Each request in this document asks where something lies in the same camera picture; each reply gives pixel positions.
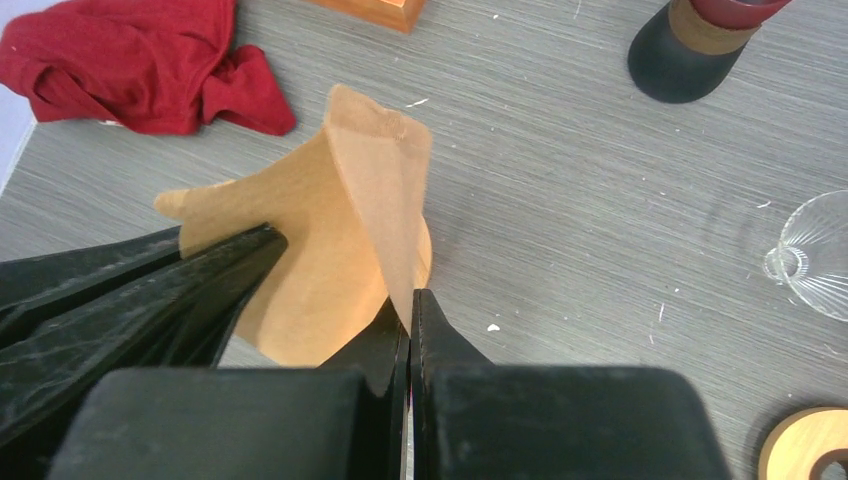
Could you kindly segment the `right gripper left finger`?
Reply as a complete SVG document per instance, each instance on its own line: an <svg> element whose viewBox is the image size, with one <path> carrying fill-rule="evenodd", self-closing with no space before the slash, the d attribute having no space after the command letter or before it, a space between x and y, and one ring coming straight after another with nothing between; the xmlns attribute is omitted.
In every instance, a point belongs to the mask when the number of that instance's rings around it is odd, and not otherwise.
<svg viewBox="0 0 848 480"><path fill-rule="evenodd" d="M398 479L409 340L394 309L316 368L136 368L86 397L52 479Z"/></svg>

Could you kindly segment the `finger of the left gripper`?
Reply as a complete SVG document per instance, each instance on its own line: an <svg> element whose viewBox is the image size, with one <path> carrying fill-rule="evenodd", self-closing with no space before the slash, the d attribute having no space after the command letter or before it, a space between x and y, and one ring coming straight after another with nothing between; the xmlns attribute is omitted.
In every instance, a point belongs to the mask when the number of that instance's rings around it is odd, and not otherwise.
<svg viewBox="0 0 848 480"><path fill-rule="evenodd" d="M180 259L179 229L1 264L1 343Z"/></svg>
<svg viewBox="0 0 848 480"><path fill-rule="evenodd" d="M211 367L287 249L269 225L235 234L1 343L1 475L42 479L82 401L111 371Z"/></svg>

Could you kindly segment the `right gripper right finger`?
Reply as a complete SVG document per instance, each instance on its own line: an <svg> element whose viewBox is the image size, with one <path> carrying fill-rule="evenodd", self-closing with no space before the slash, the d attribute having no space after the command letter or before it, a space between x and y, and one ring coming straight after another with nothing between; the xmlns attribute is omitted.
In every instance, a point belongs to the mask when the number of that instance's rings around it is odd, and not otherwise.
<svg viewBox="0 0 848 480"><path fill-rule="evenodd" d="M645 366L503 365L417 290L411 328L418 479L727 479L695 388Z"/></svg>

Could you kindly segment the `brown paper coffee filter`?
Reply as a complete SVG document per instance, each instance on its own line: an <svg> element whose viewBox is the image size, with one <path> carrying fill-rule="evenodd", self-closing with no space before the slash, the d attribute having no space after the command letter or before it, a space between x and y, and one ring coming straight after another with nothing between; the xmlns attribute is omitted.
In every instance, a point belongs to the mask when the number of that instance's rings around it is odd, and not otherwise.
<svg viewBox="0 0 848 480"><path fill-rule="evenodd" d="M432 266L423 217L432 136L421 122L334 86L318 132L267 168L159 194L189 256L268 224L286 251L244 307L238 337L286 367L315 367L391 304L410 327Z"/></svg>

